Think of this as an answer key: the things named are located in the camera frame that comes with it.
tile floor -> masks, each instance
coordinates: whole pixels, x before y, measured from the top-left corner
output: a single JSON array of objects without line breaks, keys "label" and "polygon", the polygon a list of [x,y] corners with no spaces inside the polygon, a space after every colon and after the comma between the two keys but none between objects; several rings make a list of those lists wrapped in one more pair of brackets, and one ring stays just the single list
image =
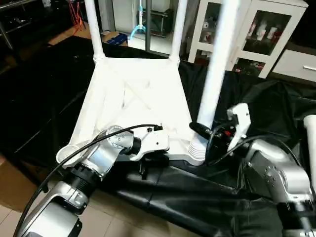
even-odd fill
[{"label": "tile floor", "polygon": [[[36,204],[45,196],[41,193]],[[21,213],[0,206],[0,236],[12,237]],[[104,192],[96,191],[80,216],[79,237],[198,237]]]}]

black connector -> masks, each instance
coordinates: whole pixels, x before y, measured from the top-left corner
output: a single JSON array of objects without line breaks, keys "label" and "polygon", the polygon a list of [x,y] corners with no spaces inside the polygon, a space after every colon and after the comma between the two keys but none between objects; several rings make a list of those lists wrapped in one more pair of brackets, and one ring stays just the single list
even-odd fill
[{"label": "black connector", "polygon": [[160,131],[160,130],[163,130],[162,126],[159,126],[159,125],[154,126],[154,131]]}]

robotic arm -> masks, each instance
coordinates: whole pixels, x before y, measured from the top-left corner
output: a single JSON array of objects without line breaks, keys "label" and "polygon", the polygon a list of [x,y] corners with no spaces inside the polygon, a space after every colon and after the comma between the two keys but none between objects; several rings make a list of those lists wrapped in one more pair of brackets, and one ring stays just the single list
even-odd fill
[{"label": "robotic arm", "polygon": [[[121,127],[112,126],[96,139],[119,130]],[[159,126],[149,129],[143,140],[127,131],[92,146],[83,156],[66,163],[70,173],[29,214],[17,236],[77,237],[82,227],[78,215],[119,155],[139,160],[146,153],[168,149],[169,138]]]},{"label": "robotic arm", "polygon": [[306,171],[282,149],[260,139],[250,145],[245,162],[264,179],[277,204],[283,236],[316,236],[315,203]]}]

bottle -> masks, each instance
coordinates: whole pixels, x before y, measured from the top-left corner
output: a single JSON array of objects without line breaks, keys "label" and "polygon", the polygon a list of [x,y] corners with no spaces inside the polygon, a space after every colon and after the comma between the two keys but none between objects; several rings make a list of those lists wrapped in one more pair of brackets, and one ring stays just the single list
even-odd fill
[{"label": "bottle", "polygon": [[254,32],[254,30],[255,30],[255,28],[256,28],[256,21],[255,20],[253,20],[253,22],[252,22],[252,24],[251,24],[251,27],[250,27],[250,30],[249,30],[249,32],[248,32],[248,38],[250,38],[251,36],[252,36],[252,34],[253,34],[253,32]]},{"label": "bottle", "polygon": [[276,31],[277,31],[277,27],[271,27],[271,29],[267,35],[267,39],[271,40]]},{"label": "bottle", "polygon": [[262,21],[257,31],[257,40],[261,41],[266,34],[267,22]]}]

black cable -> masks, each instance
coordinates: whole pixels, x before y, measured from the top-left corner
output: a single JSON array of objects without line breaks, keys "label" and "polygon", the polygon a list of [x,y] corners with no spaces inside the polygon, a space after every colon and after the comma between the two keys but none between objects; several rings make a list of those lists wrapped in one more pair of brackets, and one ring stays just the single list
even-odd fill
[{"label": "black cable", "polygon": [[156,124],[141,124],[141,125],[136,125],[136,126],[131,126],[131,127],[127,127],[124,129],[121,129],[119,131],[113,132],[111,134],[102,136],[100,138],[97,138],[95,140],[93,140],[92,142],[86,144],[85,146],[81,147],[80,149],[78,149],[77,151],[75,151],[74,153],[72,153],[71,155],[69,155],[67,158],[65,158],[62,162],[60,162],[58,165],[55,166],[55,168],[48,174],[48,176],[45,178],[45,180],[39,185],[38,189],[34,192],[34,194],[32,195],[31,199],[29,200],[28,204],[25,206],[23,213],[19,219],[19,222],[16,226],[16,229],[14,231],[13,236],[17,237],[17,234],[24,222],[24,219],[28,213],[28,211],[30,210],[30,207],[32,205],[32,203],[34,202],[34,200],[36,199],[36,197],[40,194],[42,188],[47,185],[48,181],[50,180],[51,176],[60,168],[62,167],[66,162],[68,162],[71,158],[75,157],[76,155],[78,155],[80,152],[84,151],[85,149],[93,146],[94,144],[101,142],[109,137],[115,136],[117,134],[120,134],[122,132],[126,132],[135,128],[139,128],[139,127],[155,127],[157,126]]},{"label": "black cable", "polygon": [[205,160],[206,158],[208,157],[208,154],[209,154],[209,150],[213,144],[213,138],[215,137],[216,133],[218,133],[218,131],[221,129],[221,128],[224,128],[224,127],[227,127],[227,126],[231,126],[231,125],[234,125],[234,122],[232,121],[229,121],[229,122],[225,122],[223,124],[220,124],[218,126],[216,126],[214,128],[214,130],[212,131],[211,135],[210,135],[210,138],[207,142],[207,145],[206,145],[206,152],[205,152]]},{"label": "black cable", "polygon": [[280,139],[276,138],[275,135],[270,135],[270,134],[265,134],[265,135],[257,135],[257,136],[252,136],[252,137],[248,137],[246,139],[244,139],[242,142],[238,143],[234,148],[232,148],[230,151],[228,151],[226,154],[224,154],[223,156],[221,156],[218,160],[211,162],[210,165],[215,165],[219,162],[221,162],[222,160],[224,160],[227,156],[229,156],[232,152],[234,152],[235,150],[237,150],[239,147],[245,145],[248,142],[251,142],[253,140],[256,139],[267,139],[270,138],[272,140],[275,140],[277,142],[279,142],[280,144],[282,144],[284,146],[284,150],[287,150],[291,156],[293,157],[294,161],[296,162],[296,164],[298,166],[301,166],[300,162],[298,161],[297,157],[295,156],[295,154],[292,152],[292,150]]}]

